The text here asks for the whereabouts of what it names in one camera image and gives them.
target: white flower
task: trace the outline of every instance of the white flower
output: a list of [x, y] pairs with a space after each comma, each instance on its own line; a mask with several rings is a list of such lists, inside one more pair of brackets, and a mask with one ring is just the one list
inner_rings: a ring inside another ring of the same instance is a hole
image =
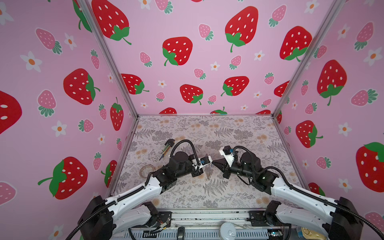
[[292, 103], [292, 109], [296, 110], [296, 107], [297, 107], [297, 103], [296, 103], [296, 101], [294, 101], [294, 102]]
[[66, 124], [61, 124], [60, 121], [57, 121], [56, 126], [53, 126], [52, 130], [56, 131], [56, 137], [58, 137], [60, 135], [65, 135], [66, 134], [66, 132], [65, 132], [66, 128], [67, 128]]
[[320, 5], [320, 3], [317, 2], [317, 0], [312, 0], [310, 2], [307, 2], [307, 8], [305, 9], [304, 13], [313, 13], [313, 10], [317, 8]]
[[56, 240], [58, 237], [61, 237], [63, 235], [63, 231], [62, 231], [63, 227], [64, 227], [64, 224], [61, 225], [60, 227], [55, 226], [53, 228], [53, 233], [49, 235], [48, 240]]
[[28, 52], [28, 56], [20, 55], [20, 57], [24, 60], [24, 62], [26, 62], [25, 67], [27, 70], [31, 70], [33, 68], [38, 72], [41, 71], [39, 65], [43, 62], [40, 59], [35, 58], [31, 51]]
[[337, 40], [339, 40], [340, 38], [345, 38], [350, 28], [351, 28], [350, 26], [347, 26], [347, 24], [344, 24], [343, 28], [337, 32], [339, 34]]
[[65, 44], [68, 44], [71, 48], [71, 50], [73, 50], [73, 48], [77, 47], [77, 45], [74, 43], [73, 41], [73, 36], [68, 36], [68, 34], [64, 33], [65, 34], [65, 37], [67, 38], [66, 40], [64, 40]]
[[0, 2], [0, 24], [5, 25], [5, 21], [13, 21], [13, 18], [6, 12], [7, 8], [5, 6], [5, 3]]
[[348, 184], [348, 179], [340, 179], [339, 178], [339, 188], [343, 188], [345, 192], [348, 192], [348, 189], [352, 189], [351, 185]]
[[376, 49], [376, 51], [369, 50], [368, 51], [368, 57], [366, 57], [363, 62], [368, 62], [369, 66], [372, 66], [376, 60], [380, 60], [383, 58], [383, 56], [380, 54], [382, 47], [379, 47]]
[[215, 62], [214, 64], [211, 64], [211, 70], [215, 70], [217, 71], [217, 69], [220, 67], [219, 64], [217, 64], [217, 62]]
[[348, 132], [352, 131], [352, 128], [348, 127], [348, 123], [344, 123], [344, 125], [339, 124], [339, 134], [344, 134], [344, 136], [348, 136]]
[[368, 4], [368, 6], [372, 6], [375, 0], [365, 0], [364, 4]]
[[165, 83], [165, 81], [159, 81], [159, 84], [158, 84], [158, 86], [160, 86], [160, 87], [164, 88], [164, 86], [166, 86], [166, 83]]
[[254, 60], [259, 60], [259, 61], [261, 61], [261, 60], [262, 60], [262, 57], [264, 57], [264, 56], [265, 56], [265, 54], [263, 53], [262, 50], [260, 50], [260, 52], [255, 53], [255, 59], [254, 59]]
[[148, 9], [149, 10], [149, 4], [151, 3], [152, 0], [139, 0], [141, 2], [141, 9]]
[[110, 83], [113, 83], [113, 76], [112, 76], [112, 73], [109, 73], [108, 74], [108, 80]]
[[303, 160], [303, 167], [305, 167], [305, 169], [308, 169], [310, 165], [307, 163], [307, 160]]
[[97, 138], [97, 140], [99, 140], [99, 145], [104, 143], [104, 139], [105, 139], [105, 136], [103, 136], [103, 134], [100, 133], [100, 137]]

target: strawberry wallpaper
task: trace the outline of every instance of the strawberry wallpaper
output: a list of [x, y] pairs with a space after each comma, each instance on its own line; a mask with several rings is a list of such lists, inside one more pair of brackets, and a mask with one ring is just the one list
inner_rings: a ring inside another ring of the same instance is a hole
[[64, 239], [111, 183], [133, 118], [90, 31], [76, 1], [0, 2], [1, 239]]
[[139, 114], [270, 113], [332, 3], [88, 1]]
[[[384, 231], [382, 9], [383, 1], [345, 3], [284, 105], [280, 127], [311, 191], [351, 200]], [[365, 226], [361, 239], [379, 237]]]

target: pink strawberry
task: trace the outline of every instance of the pink strawberry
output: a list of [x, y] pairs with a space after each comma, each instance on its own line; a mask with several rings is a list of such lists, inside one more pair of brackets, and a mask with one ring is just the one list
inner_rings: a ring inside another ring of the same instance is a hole
[[327, 47], [324, 45], [321, 45], [319, 48], [316, 49], [313, 57], [321, 58], [326, 52], [327, 52]]
[[63, 52], [61, 50], [60, 43], [55, 41], [55, 37], [47, 30], [36, 28], [36, 36], [39, 38], [40, 42], [46, 49], [52, 50], [53, 53], [57, 55], [60, 55]]
[[351, 103], [353, 105], [362, 107], [365, 106], [367, 103], [371, 104], [376, 101], [378, 95], [379, 94], [376, 93], [376, 90], [369, 89], [368, 91], [366, 91], [365, 89], [363, 89], [351, 98]]
[[308, 91], [308, 81], [304, 80], [303, 86], [301, 87], [301, 95], [304, 96]]
[[206, 24], [199, 25], [200, 37], [205, 38], [206, 41], [210, 41], [214, 37], [214, 32], [211, 31], [211, 27]]
[[107, 109], [105, 109], [103, 104], [99, 105], [99, 111], [100, 111], [100, 117], [103, 120], [106, 120], [107, 119]]
[[55, 113], [53, 109], [56, 107], [56, 100], [51, 91], [43, 90], [37, 98], [37, 103], [40, 105], [38, 107], [40, 114], [46, 118]]
[[278, 25], [279, 21], [283, 20], [286, 11], [286, 5], [281, 5], [280, 7], [276, 8], [276, 10], [272, 13], [272, 18], [269, 19], [269, 27], [274, 28], [276, 25]]
[[291, 127], [290, 126], [286, 126], [285, 127], [285, 129], [284, 129], [284, 133], [286, 134], [286, 135], [289, 135], [290, 133], [291, 133]]
[[144, 64], [144, 66], [146, 67], [151, 67], [152, 66], [152, 62], [151, 62], [151, 58], [148, 56], [148, 54], [146, 54], [145, 52], [141, 52], [140, 53], [140, 61]]
[[17, 190], [10, 183], [0, 181], [0, 206], [16, 197]]
[[373, 223], [380, 231], [384, 232], [384, 217], [377, 212], [370, 212], [365, 215], [365, 218]]
[[195, 73], [195, 77], [197, 78], [205, 79], [207, 77], [204, 71], [201, 69], [195, 68], [193, 72]]
[[156, 100], [157, 100], [158, 102], [162, 102], [162, 101], [164, 101], [164, 98], [165, 98], [165, 95], [164, 95], [163, 92], [159, 92], [159, 93], [156, 94]]
[[363, 29], [359, 32], [359, 34], [356, 37], [357, 42], [355, 42], [355, 50], [359, 51], [360, 49], [363, 49], [365, 46], [367, 46], [367, 41], [372, 37], [373, 35], [373, 22], [369, 22], [365, 24]]
[[272, 102], [272, 99], [267, 99], [263, 102], [262, 108], [266, 108], [268, 105], [270, 105]]
[[268, 85], [272, 84], [272, 82], [274, 81], [275, 77], [273, 76], [273, 73], [267, 73], [265, 75], [265, 79], [264, 79], [264, 82]]
[[79, 127], [79, 130], [82, 132], [90, 132], [93, 129], [93, 123], [88, 119], [81, 120], [79, 122], [78, 127]]
[[98, 55], [97, 55], [95, 49], [91, 50], [91, 61], [92, 61], [93, 65], [95, 66], [95, 68], [99, 69], [100, 61], [99, 61], [99, 58], [98, 58]]
[[95, 169], [95, 171], [99, 169], [100, 165], [101, 165], [101, 153], [97, 152], [95, 154], [95, 159], [93, 160], [93, 168]]
[[216, 99], [217, 99], [216, 95], [212, 95], [212, 96], [210, 96], [210, 97], [208, 98], [208, 104], [209, 104], [209, 105], [214, 104], [215, 101], [216, 101]]
[[168, 0], [155, 0], [157, 8], [160, 11], [164, 11], [165, 14], [170, 14], [172, 12], [172, 3]]
[[229, 68], [232, 70], [235, 70], [237, 68], [237, 66], [240, 64], [241, 64], [241, 56], [238, 55], [238, 56], [232, 58], [231, 64], [229, 64]]
[[313, 112], [316, 112], [316, 109], [317, 109], [316, 103], [308, 104], [308, 106], [305, 108], [305, 113], [311, 115], [313, 114]]
[[331, 167], [331, 161], [327, 157], [319, 157], [316, 160], [316, 164], [322, 169], [327, 169]]
[[118, 145], [118, 150], [121, 150], [122, 142], [120, 138], [116, 140], [116, 144]]

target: white lid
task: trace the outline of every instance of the white lid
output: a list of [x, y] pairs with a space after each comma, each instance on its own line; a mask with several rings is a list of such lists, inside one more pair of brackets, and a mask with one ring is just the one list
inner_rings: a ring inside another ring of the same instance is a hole
[[235, 240], [236, 228], [230, 223], [226, 222], [220, 227], [220, 236], [223, 240]]

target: black cable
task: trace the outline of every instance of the black cable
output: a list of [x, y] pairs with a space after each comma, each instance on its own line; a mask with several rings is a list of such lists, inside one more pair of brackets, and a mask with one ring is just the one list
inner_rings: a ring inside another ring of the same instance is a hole
[[360, 219], [360, 220], [363, 221], [365, 224], [367, 224], [370, 228], [372, 228], [372, 229], [379, 235], [379, 237], [380, 237], [381, 239], [384, 240], [384, 233], [382, 233], [382, 232], [381, 232], [375, 225], [373, 225], [370, 221], [368, 221], [368, 220], [365, 219], [364, 217], [360, 216], [359, 214], [356, 214], [356, 213], [350, 211], [348, 208], [339, 206], [339, 205], [337, 205], [337, 204], [335, 204], [335, 203], [333, 203], [333, 202], [329, 202], [329, 201], [327, 201], [327, 200], [325, 200], [325, 199], [322, 199], [322, 198], [319, 198], [319, 197], [317, 197], [317, 196], [314, 196], [314, 195], [312, 195], [312, 194], [310, 194], [310, 193], [304, 192], [304, 191], [302, 191], [301, 189], [295, 188], [292, 184], [290, 184], [290, 183], [288, 182], [288, 180], [287, 180], [287, 178], [285, 177], [285, 175], [283, 174], [283, 172], [282, 172], [280, 169], [278, 169], [277, 167], [269, 166], [269, 167], [266, 167], [266, 168], [264, 168], [263, 170], [261, 170], [261, 171], [259, 171], [259, 172], [256, 172], [256, 173], [257, 173], [257, 174], [261, 174], [261, 173], [265, 172], [265, 171], [268, 170], [268, 169], [274, 169], [274, 170], [278, 171], [278, 172], [280, 173], [281, 177], [283, 178], [285, 184], [286, 184], [289, 188], [291, 188], [291, 189], [293, 189], [293, 190], [295, 190], [295, 191], [297, 191], [297, 192], [299, 192], [299, 193], [301, 193], [301, 194], [303, 194], [303, 195], [305, 195], [305, 196], [307, 196], [307, 197], [310, 197], [310, 198], [313, 198], [313, 199], [315, 199], [315, 200], [317, 200], [317, 201], [319, 201], [319, 202], [322, 202], [322, 203], [324, 203], [324, 204], [326, 204], [326, 205], [330, 205], [330, 206], [335, 207], [335, 208], [337, 208], [337, 209], [340, 209], [340, 210], [342, 210], [342, 211], [344, 211], [344, 212], [347, 212], [348, 214], [351, 214], [352, 216], [354, 216], [354, 217]]

